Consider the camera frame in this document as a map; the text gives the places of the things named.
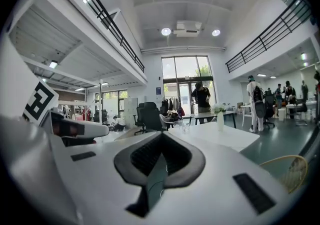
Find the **air conditioning unit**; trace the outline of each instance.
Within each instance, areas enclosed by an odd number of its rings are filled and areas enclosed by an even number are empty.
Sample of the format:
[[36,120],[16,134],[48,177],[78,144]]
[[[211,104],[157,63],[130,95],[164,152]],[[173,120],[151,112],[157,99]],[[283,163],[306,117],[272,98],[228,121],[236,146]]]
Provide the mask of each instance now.
[[201,22],[179,20],[173,34],[176,34],[178,38],[196,38],[200,33],[201,26]]

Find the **black railing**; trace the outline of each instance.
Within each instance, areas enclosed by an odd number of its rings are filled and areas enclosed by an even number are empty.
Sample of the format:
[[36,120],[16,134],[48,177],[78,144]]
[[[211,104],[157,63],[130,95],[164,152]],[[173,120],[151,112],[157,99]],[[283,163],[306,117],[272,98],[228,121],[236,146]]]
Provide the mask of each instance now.
[[113,18],[109,15],[104,5],[100,0],[86,0],[86,3],[90,6],[92,11],[96,14],[96,17],[101,20],[101,23],[112,33],[115,39],[119,42],[120,46],[130,55],[134,60],[134,63],[145,72],[145,66],[141,60],[136,55],[135,51],[132,49],[124,35],[121,33],[118,26],[115,24]]
[[245,65],[292,33],[310,17],[311,13],[310,6],[304,0],[293,0],[270,26],[226,63],[229,73]]

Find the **rattan chair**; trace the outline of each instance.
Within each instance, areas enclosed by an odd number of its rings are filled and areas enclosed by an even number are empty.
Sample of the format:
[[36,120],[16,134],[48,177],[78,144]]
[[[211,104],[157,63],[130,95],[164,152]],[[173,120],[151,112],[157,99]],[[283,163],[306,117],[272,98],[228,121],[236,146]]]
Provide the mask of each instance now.
[[[285,173],[275,174],[272,172],[275,168],[282,165],[288,165]],[[288,193],[294,192],[304,182],[308,173],[308,162],[300,155],[285,155],[260,164],[260,167],[268,171],[272,176],[287,189]]]

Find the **vase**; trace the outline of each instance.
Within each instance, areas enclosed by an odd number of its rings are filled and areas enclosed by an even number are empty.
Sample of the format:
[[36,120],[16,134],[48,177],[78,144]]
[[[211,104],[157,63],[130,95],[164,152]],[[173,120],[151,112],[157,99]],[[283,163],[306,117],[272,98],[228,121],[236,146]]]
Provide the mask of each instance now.
[[222,132],[224,130],[224,125],[225,125],[224,114],[222,112],[218,113],[217,123],[218,123],[218,131]]

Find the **backpack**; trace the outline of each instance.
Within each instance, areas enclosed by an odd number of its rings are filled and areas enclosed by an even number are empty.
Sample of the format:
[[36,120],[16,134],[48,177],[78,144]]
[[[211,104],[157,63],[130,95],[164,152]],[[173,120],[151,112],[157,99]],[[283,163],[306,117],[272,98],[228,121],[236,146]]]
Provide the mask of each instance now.
[[259,86],[256,86],[253,90],[252,99],[254,103],[262,101],[262,94]]

